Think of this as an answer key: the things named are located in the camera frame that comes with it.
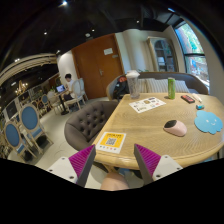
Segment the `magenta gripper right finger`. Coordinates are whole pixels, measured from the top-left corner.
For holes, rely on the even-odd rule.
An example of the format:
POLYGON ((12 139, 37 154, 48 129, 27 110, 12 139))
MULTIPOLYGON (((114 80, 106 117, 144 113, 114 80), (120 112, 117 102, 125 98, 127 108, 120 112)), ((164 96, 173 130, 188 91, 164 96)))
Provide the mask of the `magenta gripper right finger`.
POLYGON ((160 156, 138 144, 134 145, 134 155, 145 185, 182 169, 169 155, 160 156))

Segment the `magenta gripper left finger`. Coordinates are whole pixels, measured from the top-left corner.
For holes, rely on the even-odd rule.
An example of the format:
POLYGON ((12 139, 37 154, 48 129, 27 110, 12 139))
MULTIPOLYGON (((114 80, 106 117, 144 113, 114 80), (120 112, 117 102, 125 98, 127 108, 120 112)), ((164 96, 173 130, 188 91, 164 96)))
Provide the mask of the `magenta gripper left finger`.
POLYGON ((74 155, 59 158, 47 171, 68 180, 78 186, 84 187, 96 156, 96 149, 91 145, 74 155))

